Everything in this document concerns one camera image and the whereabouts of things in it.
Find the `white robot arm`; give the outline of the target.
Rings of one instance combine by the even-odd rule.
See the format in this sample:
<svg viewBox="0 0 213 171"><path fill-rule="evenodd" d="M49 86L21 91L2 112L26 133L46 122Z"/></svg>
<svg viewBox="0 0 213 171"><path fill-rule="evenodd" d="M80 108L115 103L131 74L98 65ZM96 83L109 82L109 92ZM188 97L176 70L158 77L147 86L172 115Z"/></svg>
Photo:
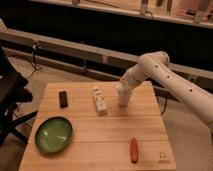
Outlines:
<svg viewBox="0 0 213 171"><path fill-rule="evenodd" d="M133 89L147 78L154 79L179 101L191 109L206 125L213 123L213 94L178 76L168 68L169 56L163 51L146 53L137 64L121 77L118 86L118 103L126 106Z"/></svg>

